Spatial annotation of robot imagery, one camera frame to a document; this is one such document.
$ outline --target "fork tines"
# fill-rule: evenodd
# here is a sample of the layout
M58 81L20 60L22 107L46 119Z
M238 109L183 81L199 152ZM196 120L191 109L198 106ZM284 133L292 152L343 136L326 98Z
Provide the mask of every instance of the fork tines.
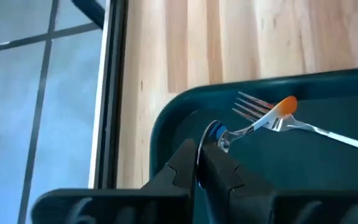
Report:
M272 108L265 102L241 91L239 91L238 94L239 96L234 102L235 107L231 109L251 122L257 121Z

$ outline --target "wooden table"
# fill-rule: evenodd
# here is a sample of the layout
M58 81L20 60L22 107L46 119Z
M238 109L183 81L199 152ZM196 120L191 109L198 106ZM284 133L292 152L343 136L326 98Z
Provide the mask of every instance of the wooden table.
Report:
M149 180L150 134L177 94L358 67L358 0L129 0L117 186Z

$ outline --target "fork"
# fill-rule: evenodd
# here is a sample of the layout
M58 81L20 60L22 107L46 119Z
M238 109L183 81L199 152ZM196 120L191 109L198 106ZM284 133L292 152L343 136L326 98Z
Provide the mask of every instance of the fork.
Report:
M213 121L205 129L203 137L201 138L201 142L204 141L205 137L208 137L208 139L212 140L212 142L214 142L220 149L228 152L230 144L236 139L239 139L246 134L255 131L278 116L283 116L285 114L295 112L297 107L297 100L294 96L289 96L269 110L264 110L264 114L260 114L258 112L260 111L259 106L251 102L246 102L246 105L247 106L243 106L243 109L246 111L246 113L259 117L253 124L237 131L229 131L227 127L222 124L222 122Z
M260 99L257 99L253 96L250 96L248 94L245 94L243 92L238 92L241 96L247 98L250 101L253 101L254 103L258 104L258 113L253 113L252 115L249 115L247 113L243 113L241 110L244 110L246 107L244 105L247 105L248 102L246 102L245 100L243 100L242 98L237 98L237 102L239 103L235 103L235 105L238 107L237 108L232 108L233 111L235 111L237 114L245 117L246 119L248 119L251 122L255 122L257 121L257 119L259 119L260 117L262 117L265 113L268 113L273 107L274 105L271 105L270 103L267 103L265 101L262 101ZM334 132L331 131L327 131L321 128L317 128L313 125L310 124L306 124L304 122L298 121L296 120L292 114L286 114L284 116L278 116L276 119L274 119L272 122L266 123L264 125L264 128L270 129L272 131L288 131L291 129L303 129L303 130L307 130L307 131L311 131L314 133L318 133L318 134L322 134L323 136L327 136L329 138L344 142L346 144L349 144L351 146L354 147L358 147L358 140L356 139L352 139L340 134L336 134Z

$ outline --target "dark green tray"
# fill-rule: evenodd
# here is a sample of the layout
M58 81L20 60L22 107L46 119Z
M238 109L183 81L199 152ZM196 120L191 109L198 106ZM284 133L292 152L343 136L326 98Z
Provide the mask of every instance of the dark green tray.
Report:
M296 77L228 83L188 90L162 110L151 137L153 177L186 139L198 142L214 119L231 130L249 122L231 111L238 91L268 102L298 98L295 118L358 139L358 69ZM229 154L278 189L358 190L358 149L302 130L260 129L234 142ZM195 217L204 217L196 189Z

